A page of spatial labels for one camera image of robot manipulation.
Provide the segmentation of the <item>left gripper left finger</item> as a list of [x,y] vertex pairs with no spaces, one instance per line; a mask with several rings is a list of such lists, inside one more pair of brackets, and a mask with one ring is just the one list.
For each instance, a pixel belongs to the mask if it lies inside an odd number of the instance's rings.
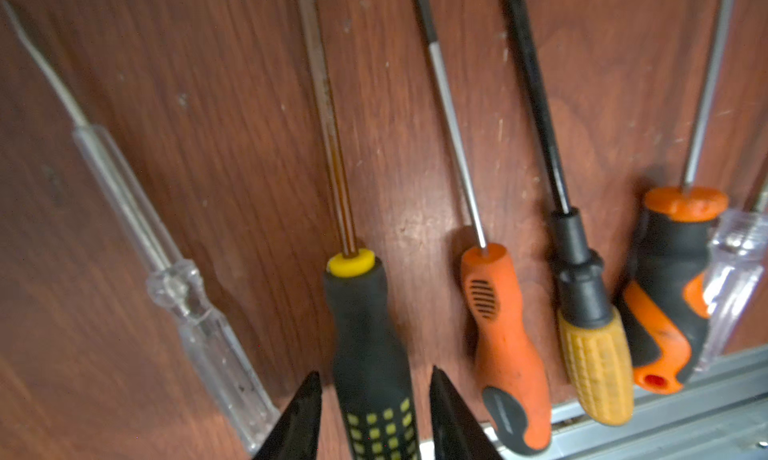
[[253,460],[315,460],[322,416],[322,383],[310,372]]

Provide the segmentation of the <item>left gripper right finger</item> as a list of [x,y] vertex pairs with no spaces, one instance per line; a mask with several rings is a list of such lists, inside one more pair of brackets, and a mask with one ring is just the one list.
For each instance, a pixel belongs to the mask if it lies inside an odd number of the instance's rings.
[[445,371],[437,366],[432,370],[429,399],[436,459],[502,459]]

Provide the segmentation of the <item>black yellow dotted screwdriver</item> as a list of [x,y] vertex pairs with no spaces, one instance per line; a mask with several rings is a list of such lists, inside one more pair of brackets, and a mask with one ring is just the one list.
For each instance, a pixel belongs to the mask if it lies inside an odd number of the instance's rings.
[[298,0],[341,250],[327,262],[333,382],[355,459],[420,456],[408,354],[388,310],[382,260],[358,245],[316,0]]

